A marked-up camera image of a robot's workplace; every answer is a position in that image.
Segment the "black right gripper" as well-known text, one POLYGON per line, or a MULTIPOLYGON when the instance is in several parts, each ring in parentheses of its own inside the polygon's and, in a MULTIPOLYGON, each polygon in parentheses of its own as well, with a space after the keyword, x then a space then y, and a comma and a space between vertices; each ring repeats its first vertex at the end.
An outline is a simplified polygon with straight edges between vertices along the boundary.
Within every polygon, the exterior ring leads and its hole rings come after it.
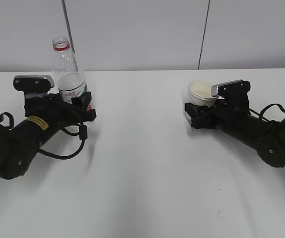
POLYGON ((252 117, 249 111, 234 111, 226 106, 224 99, 216 100, 211 107, 185 103, 185 113, 195 129, 252 130, 252 117))

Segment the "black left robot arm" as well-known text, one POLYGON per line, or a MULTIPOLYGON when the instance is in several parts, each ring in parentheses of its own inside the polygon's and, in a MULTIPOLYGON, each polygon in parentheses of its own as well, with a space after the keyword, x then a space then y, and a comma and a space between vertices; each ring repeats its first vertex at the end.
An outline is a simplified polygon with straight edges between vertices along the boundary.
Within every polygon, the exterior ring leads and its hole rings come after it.
POLYGON ((25 99, 26 119, 18 125, 14 125, 10 113, 0 114, 0 178, 24 175, 38 153, 59 160, 77 156, 88 138, 85 123, 96 119, 96 111, 87 109, 91 100, 90 92, 73 98, 70 104, 59 94, 25 99), (81 140, 80 147, 70 155, 57 155, 42 149, 60 130, 81 140))

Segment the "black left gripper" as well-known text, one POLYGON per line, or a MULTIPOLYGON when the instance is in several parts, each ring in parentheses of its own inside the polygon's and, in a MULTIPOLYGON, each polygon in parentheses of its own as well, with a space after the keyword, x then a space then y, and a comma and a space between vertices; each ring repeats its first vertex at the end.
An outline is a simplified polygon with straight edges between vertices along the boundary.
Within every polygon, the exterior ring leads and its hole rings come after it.
POLYGON ((93 122, 96 119, 96 110, 92 108, 91 100, 91 92, 71 98, 71 104, 64 102, 59 94, 33 98, 24 96, 24 129, 58 131, 68 126, 93 122))

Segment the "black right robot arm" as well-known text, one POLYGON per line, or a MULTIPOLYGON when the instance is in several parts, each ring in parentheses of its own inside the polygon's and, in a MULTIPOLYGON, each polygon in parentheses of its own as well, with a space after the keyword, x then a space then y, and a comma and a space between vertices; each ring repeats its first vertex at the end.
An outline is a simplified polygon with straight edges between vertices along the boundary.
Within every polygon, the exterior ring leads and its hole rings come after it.
POLYGON ((266 164, 285 166, 285 118, 264 121, 246 108, 232 108, 224 100, 217 100, 210 108, 186 103, 185 112, 191 118, 191 127, 220 130, 256 150, 266 164))

